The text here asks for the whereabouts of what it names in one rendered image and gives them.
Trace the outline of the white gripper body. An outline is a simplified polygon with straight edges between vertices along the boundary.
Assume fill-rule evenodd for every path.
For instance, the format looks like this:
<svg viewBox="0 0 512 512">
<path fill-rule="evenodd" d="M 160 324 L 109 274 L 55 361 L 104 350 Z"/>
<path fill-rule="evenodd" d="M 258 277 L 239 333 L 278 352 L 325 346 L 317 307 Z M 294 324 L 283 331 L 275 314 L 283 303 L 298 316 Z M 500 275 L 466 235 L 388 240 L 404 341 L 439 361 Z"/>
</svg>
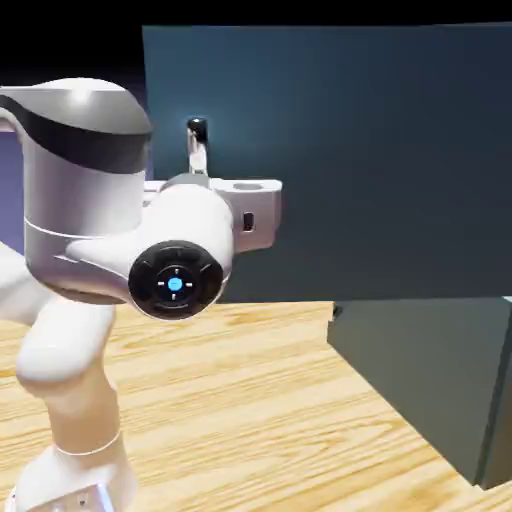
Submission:
<svg viewBox="0 0 512 512">
<path fill-rule="evenodd" d="M 162 187 L 165 185 L 165 181 L 162 180 L 146 180 L 144 182 L 143 192 L 143 203 L 144 207 L 147 207 L 154 198 L 159 194 Z"/>
</svg>

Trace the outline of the dark teal cabinet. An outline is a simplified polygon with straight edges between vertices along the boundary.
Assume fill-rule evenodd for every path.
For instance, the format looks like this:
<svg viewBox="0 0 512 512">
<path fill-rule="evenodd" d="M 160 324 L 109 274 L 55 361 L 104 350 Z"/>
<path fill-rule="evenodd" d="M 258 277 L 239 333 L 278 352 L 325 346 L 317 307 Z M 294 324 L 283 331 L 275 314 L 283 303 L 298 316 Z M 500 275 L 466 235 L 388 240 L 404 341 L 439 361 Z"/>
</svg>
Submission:
<svg viewBox="0 0 512 512">
<path fill-rule="evenodd" d="M 143 30 L 155 176 L 282 182 L 226 303 L 330 301 L 329 343 L 461 475 L 512 480 L 512 22 Z"/>
</svg>

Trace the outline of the small teal cabinet door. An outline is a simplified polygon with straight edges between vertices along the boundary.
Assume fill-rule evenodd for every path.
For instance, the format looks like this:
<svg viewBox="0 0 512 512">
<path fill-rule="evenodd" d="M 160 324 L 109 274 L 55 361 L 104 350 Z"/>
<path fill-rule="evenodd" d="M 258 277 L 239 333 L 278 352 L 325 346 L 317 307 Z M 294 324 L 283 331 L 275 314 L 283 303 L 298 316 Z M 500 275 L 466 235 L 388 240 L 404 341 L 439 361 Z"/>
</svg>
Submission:
<svg viewBox="0 0 512 512">
<path fill-rule="evenodd" d="M 512 297 L 337 303 L 338 354 L 468 482 L 512 481 Z"/>
</svg>

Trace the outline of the large teal cabinet door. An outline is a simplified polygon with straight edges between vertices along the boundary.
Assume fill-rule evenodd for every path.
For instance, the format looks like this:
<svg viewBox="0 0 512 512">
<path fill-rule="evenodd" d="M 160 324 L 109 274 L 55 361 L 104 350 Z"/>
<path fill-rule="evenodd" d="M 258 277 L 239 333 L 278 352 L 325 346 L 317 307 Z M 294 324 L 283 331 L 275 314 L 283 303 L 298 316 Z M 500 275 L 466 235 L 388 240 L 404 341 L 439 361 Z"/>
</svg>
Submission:
<svg viewBox="0 0 512 512">
<path fill-rule="evenodd" d="M 512 23 L 143 31 L 155 176 L 283 184 L 228 303 L 512 295 Z"/>
</svg>

